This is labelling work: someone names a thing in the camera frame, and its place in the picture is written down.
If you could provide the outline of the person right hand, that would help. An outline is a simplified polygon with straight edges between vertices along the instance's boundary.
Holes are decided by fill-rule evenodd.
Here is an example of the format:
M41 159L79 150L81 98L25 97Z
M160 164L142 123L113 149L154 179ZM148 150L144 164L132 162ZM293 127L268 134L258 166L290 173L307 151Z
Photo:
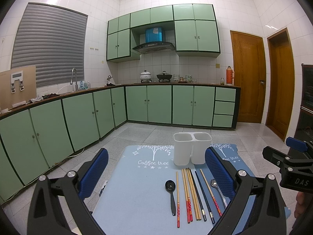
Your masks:
M294 211L294 217L297 219L300 215L305 213L310 201L312 199L312 194L298 192L296 196L296 208Z

